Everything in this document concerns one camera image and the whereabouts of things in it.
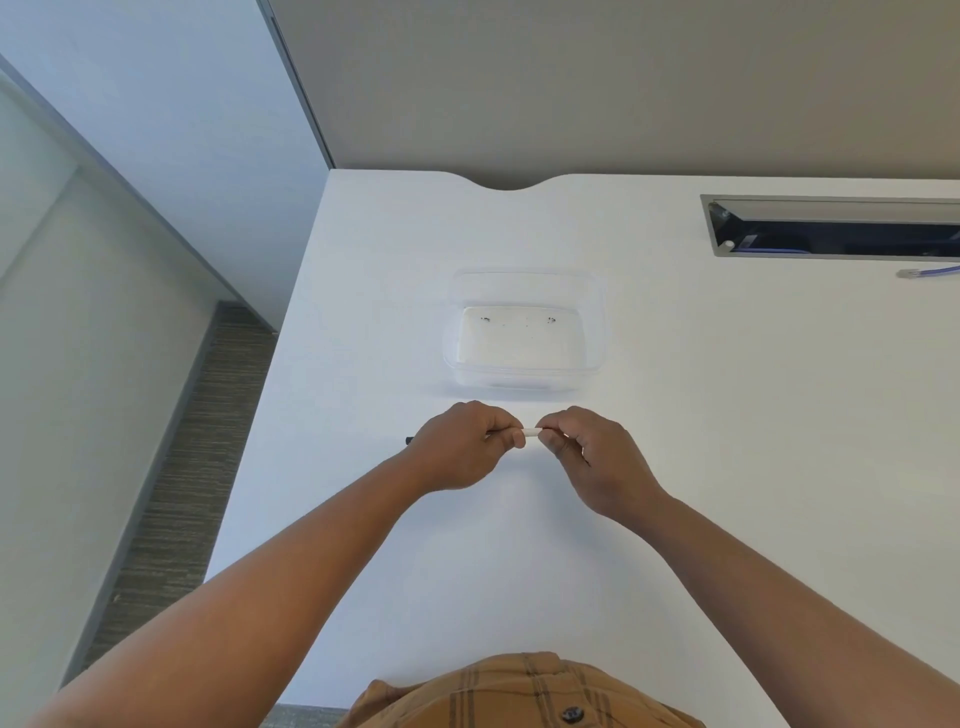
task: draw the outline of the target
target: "white desk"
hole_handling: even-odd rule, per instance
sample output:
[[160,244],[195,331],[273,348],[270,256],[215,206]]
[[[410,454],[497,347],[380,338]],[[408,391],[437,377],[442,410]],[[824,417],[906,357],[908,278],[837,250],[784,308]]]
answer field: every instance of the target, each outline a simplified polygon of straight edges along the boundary
[[[443,173],[331,173],[209,568],[403,447],[457,399],[441,356],[462,267],[606,283],[608,360],[571,400],[627,426],[663,485],[960,678],[960,278],[896,262],[717,258],[699,195],[960,198],[960,182],[568,176],[499,192]],[[531,442],[419,503],[334,612],[284,702],[347,706],[550,649],[711,726],[782,725],[645,544]]]

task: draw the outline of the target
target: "metal frame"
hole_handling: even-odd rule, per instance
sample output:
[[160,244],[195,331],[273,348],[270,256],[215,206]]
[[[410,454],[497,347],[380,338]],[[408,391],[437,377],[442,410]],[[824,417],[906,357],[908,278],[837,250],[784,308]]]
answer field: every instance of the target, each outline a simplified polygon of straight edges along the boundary
[[[716,257],[746,257],[738,256],[736,251],[730,252],[720,245],[716,239],[716,233],[713,230],[713,223],[710,220],[710,203],[723,200],[770,200],[772,202],[842,202],[842,203],[921,203],[926,205],[960,205],[960,200],[945,198],[923,198],[923,197],[830,197],[830,196],[811,196],[811,195],[701,195],[700,201],[704,209],[704,218],[707,222],[707,236],[710,248]],[[922,225],[922,220],[917,221],[917,225]],[[921,262],[936,261],[960,261],[960,257],[931,257],[929,255],[821,255],[816,253],[753,253],[751,258],[755,257],[773,257],[773,258],[815,258],[827,259],[835,258],[839,260],[919,260]]]
[[276,51],[283,61],[283,67],[287,69],[290,85],[294,88],[297,98],[300,99],[303,114],[306,116],[307,123],[310,125],[314,137],[317,139],[317,144],[320,146],[320,153],[324,156],[326,166],[330,169],[336,169],[337,165],[334,163],[333,156],[330,154],[330,148],[326,146],[324,133],[320,131],[320,122],[317,121],[317,114],[313,112],[313,108],[310,106],[310,101],[306,97],[306,91],[303,89],[303,83],[300,82],[300,76],[294,67],[293,59],[290,57],[290,50],[287,48],[286,41],[283,39],[283,33],[280,32],[280,26],[276,22],[276,14],[270,5],[270,0],[257,0],[256,4],[260,7],[260,12],[263,13],[263,19],[267,23],[267,30],[270,31],[270,36],[274,39]]

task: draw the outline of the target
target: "plaid shirt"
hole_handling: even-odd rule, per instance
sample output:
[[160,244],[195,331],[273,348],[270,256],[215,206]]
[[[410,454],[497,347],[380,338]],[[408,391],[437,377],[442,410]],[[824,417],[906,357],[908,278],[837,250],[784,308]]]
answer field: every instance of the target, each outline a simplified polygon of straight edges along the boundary
[[705,728],[552,652],[497,655],[426,683],[374,680],[337,728]]

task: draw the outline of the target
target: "shirt button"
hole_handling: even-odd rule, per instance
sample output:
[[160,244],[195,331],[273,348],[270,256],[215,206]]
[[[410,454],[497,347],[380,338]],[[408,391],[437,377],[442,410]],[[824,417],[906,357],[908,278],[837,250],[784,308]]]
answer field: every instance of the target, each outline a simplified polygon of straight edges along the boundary
[[560,717],[564,719],[564,723],[579,723],[584,719],[584,709],[579,705],[571,705],[569,708],[565,708]]

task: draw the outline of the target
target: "baseboard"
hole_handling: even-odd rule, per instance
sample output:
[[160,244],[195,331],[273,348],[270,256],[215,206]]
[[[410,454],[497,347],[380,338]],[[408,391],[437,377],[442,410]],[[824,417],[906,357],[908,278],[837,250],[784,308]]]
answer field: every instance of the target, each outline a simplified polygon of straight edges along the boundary
[[237,305],[237,303],[217,303],[217,307],[210,317],[210,324],[206,328],[206,333],[200,346],[197,348],[197,356],[194,358],[193,366],[190,368],[190,374],[187,376],[186,382],[183,384],[183,389],[180,391],[177,406],[174,408],[170,422],[163,432],[160,445],[156,449],[154,462],[151,464],[143,486],[140,488],[140,494],[136,498],[136,503],[133,505],[130,518],[124,527],[123,534],[120,536],[120,541],[117,544],[116,551],[114,551],[113,558],[110,561],[110,566],[104,576],[103,584],[101,584],[97,598],[93,602],[93,608],[86,618],[86,624],[80,634],[80,638],[77,640],[77,646],[74,648],[73,656],[70,658],[69,663],[67,663],[66,671],[60,682],[61,687],[73,680],[73,678],[79,675],[84,669],[84,658],[90,646],[93,644],[93,638],[97,634],[97,629],[100,627],[100,622],[104,617],[110,595],[113,593],[113,585],[116,583],[120,569],[123,567],[124,560],[127,558],[127,552],[130,550],[133,536],[136,533],[137,527],[140,525],[140,519],[143,517],[144,511],[147,509],[147,503],[150,502],[150,496],[154,491],[156,478],[160,473],[160,468],[163,467],[163,461],[166,459],[167,452],[173,443],[174,435],[177,432],[177,427],[183,416],[183,411],[186,409],[186,405],[190,401],[190,396],[193,394],[194,386],[197,384],[197,379],[200,377],[201,369],[204,366],[204,359],[210,349],[210,344],[213,342],[213,336],[216,332],[217,325],[220,323],[222,311],[225,306],[230,305]]

